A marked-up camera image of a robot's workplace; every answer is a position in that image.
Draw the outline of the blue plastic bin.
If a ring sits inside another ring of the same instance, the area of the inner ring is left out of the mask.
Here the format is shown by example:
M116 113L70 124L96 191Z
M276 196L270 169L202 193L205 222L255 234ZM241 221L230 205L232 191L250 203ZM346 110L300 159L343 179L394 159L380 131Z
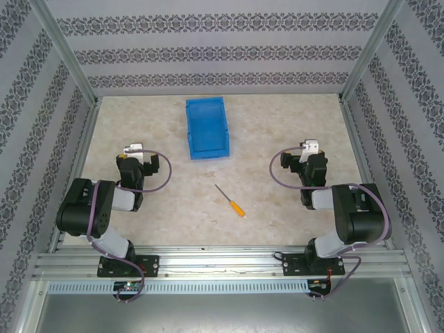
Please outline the blue plastic bin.
M221 96L186 100L186 115L191 160L230 156L230 134Z

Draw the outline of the grey metal shelf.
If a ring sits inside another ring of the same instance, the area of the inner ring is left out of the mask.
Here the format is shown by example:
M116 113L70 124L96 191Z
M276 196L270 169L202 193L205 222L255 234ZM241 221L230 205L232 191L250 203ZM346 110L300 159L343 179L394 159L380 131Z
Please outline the grey metal shelf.
M353 279L303 293L153 293L120 305L81 282L33 282L13 333L432 333L410 278Z

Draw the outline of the orange handled screwdriver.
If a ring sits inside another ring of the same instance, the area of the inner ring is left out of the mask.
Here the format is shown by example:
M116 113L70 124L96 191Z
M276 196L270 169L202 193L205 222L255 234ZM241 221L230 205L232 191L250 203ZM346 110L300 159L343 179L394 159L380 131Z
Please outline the orange handled screwdriver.
M214 185L219 192L225 197L225 199L229 202L230 206L232 207L232 209L240 216L240 217L245 217L246 214L245 212L240 208L240 206L238 204L236 204L233 200L231 200L226 194L225 192L217 185Z

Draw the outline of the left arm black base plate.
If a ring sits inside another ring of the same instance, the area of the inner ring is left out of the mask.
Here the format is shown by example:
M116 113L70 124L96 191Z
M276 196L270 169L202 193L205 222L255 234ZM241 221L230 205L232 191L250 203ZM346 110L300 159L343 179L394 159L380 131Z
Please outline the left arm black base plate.
M140 267L145 278L156 278L160 257L157 255L136 255L135 265ZM141 274L132 265L122 261L100 257L97 269L99 278L140 278Z

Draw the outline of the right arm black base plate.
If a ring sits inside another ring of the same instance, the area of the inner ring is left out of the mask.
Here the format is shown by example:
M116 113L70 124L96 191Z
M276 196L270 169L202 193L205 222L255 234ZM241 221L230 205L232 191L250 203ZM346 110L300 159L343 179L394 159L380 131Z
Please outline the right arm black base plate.
M302 253L284 254L282 257L284 276L343 276L345 268L338 258L309 259Z

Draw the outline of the aluminium frame post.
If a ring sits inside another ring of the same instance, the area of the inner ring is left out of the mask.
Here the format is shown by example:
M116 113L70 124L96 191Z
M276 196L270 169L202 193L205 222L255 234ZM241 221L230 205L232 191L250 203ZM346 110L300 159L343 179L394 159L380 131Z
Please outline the aluminium frame post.
M339 100L342 104L350 99L351 94L354 92L355 87L358 85L359 80L363 76L389 26L392 24L404 2L405 0L388 0L356 64L348 76L343 90L339 94Z
M28 0L47 35L51 38L59 56L66 64L77 86L81 90L89 106L95 105L98 97L89 83L83 68L81 67L74 51L70 47L67 38L62 32L56 18L51 12L45 0Z

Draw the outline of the aluminium mounting rail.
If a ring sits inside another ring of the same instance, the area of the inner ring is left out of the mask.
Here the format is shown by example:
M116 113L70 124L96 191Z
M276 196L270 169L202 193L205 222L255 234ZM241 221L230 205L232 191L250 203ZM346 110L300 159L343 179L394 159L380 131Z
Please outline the aluminium mounting rail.
M168 280L265 280L283 278L278 253L303 253L302 246L138 246L140 255L160 258L158 277ZM354 278L410 278L403 250L376 245L353 252L361 258ZM59 246L40 253L33 280L92 280L99 253L88 246Z

